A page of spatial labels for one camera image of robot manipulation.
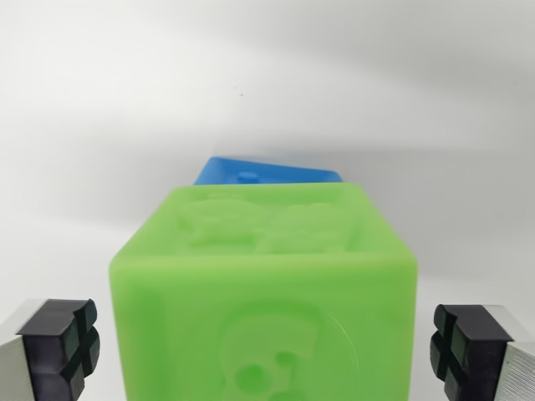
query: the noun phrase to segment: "toy block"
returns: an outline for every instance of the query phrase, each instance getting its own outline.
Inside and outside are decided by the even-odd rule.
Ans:
[[[0,399],[74,401],[99,358],[94,302],[28,302],[3,325]]]
[[[341,182],[335,171],[270,165],[245,160],[212,157],[202,169],[195,185],[286,184],[297,182]]]
[[[435,326],[431,366],[450,401],[535,399],[535,338],[507,309],[439,305]]]
[[[110,266],[129,401],[407,401],[416,262],[349,183],[171,192]]]

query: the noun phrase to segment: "green block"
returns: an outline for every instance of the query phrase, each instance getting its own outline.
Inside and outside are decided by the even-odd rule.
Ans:
[[[412,253],[350,183],[171,192],[111,263],[129,401],[406,401]]]

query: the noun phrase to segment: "black rubber pad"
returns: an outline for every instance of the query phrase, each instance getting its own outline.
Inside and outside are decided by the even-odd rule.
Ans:
[[[512,338],[482,305],[439,305],[431,366],[450,401],[493,401]]]
[[[75,401],[99,359],[92,300],[47,300],[21,328],[36,401]]]

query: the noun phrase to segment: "green cube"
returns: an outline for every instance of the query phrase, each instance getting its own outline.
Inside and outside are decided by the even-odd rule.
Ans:
[[[111,263],[129,401],[406,401],[412,253],[350,183],[171,192]]]

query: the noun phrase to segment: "cube front face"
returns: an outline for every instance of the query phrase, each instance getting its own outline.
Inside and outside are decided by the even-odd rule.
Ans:
[[[177,190],[111,267],[128,399],[406,401],[415,281],[354,185]]]

